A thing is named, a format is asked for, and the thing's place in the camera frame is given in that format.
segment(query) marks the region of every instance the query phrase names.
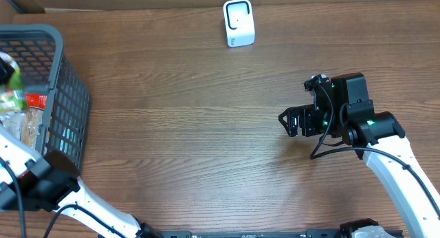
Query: red package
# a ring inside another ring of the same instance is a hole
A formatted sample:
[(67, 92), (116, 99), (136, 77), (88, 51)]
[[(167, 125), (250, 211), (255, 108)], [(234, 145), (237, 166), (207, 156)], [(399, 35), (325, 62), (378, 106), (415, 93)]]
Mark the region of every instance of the red package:
[(25, 94), (25, 97), (28, 107), (41, 109), (43, 111), (46, 108), (46, 100), (47, 100), (46, 95)]

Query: basket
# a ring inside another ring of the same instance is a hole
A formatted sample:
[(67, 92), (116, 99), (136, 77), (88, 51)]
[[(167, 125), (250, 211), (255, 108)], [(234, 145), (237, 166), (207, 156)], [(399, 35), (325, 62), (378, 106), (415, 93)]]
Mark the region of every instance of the basket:
[(25, 93), (47, 95), (35, 149), (62, 151), (81, 169), (91, 100), (63, 48), (50, 25), (0, 25), (0, 51), (19, 64)]

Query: wooden table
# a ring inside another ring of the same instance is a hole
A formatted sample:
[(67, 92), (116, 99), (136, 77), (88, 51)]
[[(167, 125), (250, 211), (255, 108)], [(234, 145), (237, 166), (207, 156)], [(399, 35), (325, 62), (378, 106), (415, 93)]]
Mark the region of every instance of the wooden table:
[[(48, 23), (91, 91), (82, 178), (158, 230), (299, 231), (371, 217), (405, 229), (354, 153), (310, 161), (318, 137), (277, 121), (312, 103), (312, 74), (362, 72), (440, 188), (440, 1), (254, 7), (256, 42), (226, 45), (222, 8), (28, 14)], [(42, 237), (52, 213), (27, 213)], [(0, 233), (18, 236), (16, 213)], [(51, 237), (96, 237), (67, 217)]]

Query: plastic basket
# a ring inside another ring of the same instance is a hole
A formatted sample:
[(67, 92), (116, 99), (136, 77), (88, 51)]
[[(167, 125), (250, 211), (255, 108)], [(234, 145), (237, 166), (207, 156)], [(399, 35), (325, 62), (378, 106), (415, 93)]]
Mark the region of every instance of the plastic basket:
[(19, 64), (25, 93), (47, 95), (35, 149), (41, 155), (62, 151), (80, 169), (91, 100), (63, 48), (50, 25), (0, 25), (0, 51)]

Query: table surface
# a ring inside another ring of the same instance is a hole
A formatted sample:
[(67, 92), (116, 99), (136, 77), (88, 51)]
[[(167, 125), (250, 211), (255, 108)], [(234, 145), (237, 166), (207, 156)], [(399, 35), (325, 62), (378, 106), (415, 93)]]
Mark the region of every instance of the table surface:
[[(93, 100), (82, 178), (158, 230), (300, 231), (370, 217), (405, 229), (354, 153), (310, 161), (318, 137), (277, 116), (312, 103), (312, 74), (362, 72), (440, 188), (440, 1), (254, 7), (256, 42), (226, 45), (222, 8), (26, 14), (48, 23)], [(42, 237), (52, 213), (27, 213)], [(4, 237), (16, 213), (0, 215)], [(96, 237), (67, 217), (52, 237)]]

